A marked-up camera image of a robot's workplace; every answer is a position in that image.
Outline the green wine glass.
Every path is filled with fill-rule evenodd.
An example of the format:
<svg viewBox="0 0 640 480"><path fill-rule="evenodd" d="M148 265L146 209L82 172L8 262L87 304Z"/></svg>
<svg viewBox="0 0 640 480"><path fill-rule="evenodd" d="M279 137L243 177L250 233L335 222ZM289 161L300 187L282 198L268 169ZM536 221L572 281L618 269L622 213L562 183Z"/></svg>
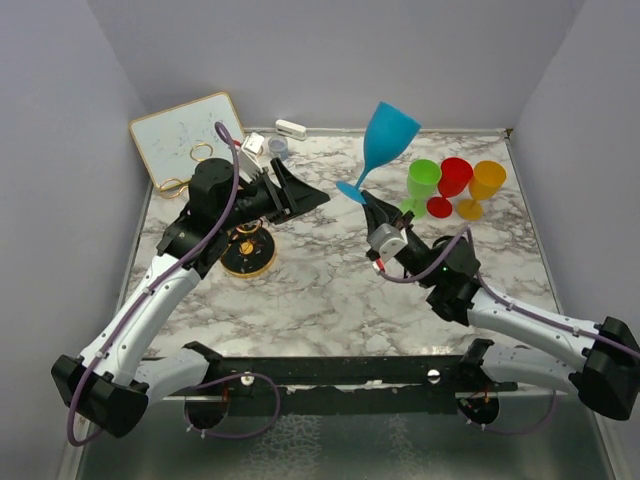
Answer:
<svg viewBox="0 0 640 480"><path fill-rule="evenodd" d="M408 195L401 202L401 211L411 212L415 219L425 216L426 202L437 189L441 176L441 168L436 162L428 159L413 161L408 169Z"/></svg>

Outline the blue wine glass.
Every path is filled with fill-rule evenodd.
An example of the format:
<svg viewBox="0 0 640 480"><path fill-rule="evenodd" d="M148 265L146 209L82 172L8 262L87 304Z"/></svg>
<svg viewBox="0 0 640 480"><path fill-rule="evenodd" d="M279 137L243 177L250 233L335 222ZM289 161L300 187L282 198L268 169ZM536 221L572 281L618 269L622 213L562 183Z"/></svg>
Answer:
<svg viewBox="0 0 640 480"><path fill-rule="evenodd" d="M363 142L363 170L354 184L338 181L338 190L359 204L366 201L361 187L366 177L399 157L421 129L421 124L396 107L380 102L365 131Z"/></svg>

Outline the red wine glass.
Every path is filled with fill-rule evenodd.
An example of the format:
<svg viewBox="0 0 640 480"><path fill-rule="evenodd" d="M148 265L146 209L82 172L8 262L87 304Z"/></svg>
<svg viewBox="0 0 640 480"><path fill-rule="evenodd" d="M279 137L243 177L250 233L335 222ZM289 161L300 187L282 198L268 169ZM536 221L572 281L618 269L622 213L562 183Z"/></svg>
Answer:
<svg viewBox="0 0 640 480"><path fill-rule="evenodd" d="M441 162L440 169L438 195L430 198L426 207L431 216L443 219L452 214L453 205L450 199L465 190L473 176L473 167L460 157L448 157Z"/></svg>

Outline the orange wine glass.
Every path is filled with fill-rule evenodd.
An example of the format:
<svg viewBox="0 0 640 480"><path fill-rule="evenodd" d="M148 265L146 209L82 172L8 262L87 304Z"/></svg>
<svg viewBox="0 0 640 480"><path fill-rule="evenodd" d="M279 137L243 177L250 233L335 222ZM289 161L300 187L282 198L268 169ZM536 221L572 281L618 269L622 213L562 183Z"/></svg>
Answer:
<svg viewBox="0 0 640 480"><path fill-rule="evenodd" d="M479 220L484 215L482 202L492 198L507 178L504 167L495 161L477 163L468 185L469 199L460 200L456 206L458 215L467 221Z"/></svg>

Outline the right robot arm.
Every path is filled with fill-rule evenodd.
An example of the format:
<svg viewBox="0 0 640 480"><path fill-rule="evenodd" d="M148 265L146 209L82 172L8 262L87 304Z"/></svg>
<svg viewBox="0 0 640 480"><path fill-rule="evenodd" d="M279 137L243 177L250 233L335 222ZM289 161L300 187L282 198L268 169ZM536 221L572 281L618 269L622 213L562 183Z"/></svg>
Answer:
<svg viewBox="0 0 640 480"><path fill-rule="evenodd" d="M541 359L568 369L556 389L607 418L626 421L639 393L639 344L629 326L608 316L602 322L554 314L490 287L480 274L472 233L464 228L427 245L413 231L410 212L363 192L366 254L374 270L396 284L429 290L427 302L442 320L490 330L518 340Z"/></svg>

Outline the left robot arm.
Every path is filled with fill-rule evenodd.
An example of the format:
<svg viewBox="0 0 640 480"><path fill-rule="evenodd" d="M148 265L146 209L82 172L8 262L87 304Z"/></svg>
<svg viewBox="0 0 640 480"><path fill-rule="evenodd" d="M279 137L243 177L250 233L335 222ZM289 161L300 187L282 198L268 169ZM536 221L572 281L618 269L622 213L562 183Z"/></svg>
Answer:
<svg viewBox="0 0 640 480"><path fill-rule="evenodd" d="M229 244L230 233L260 219L281 224L328 202L326 193L291 174L278 159L277 179L249 183L236 165L199 163L189 200L165 230L143 279L103 332L76 356L62 355L51 374L71 415L81 415L121 438L147 408L192 387L206 395L220 385L219 354L191 342L158 362L143 357L175 308L206 277Z"/></svg>

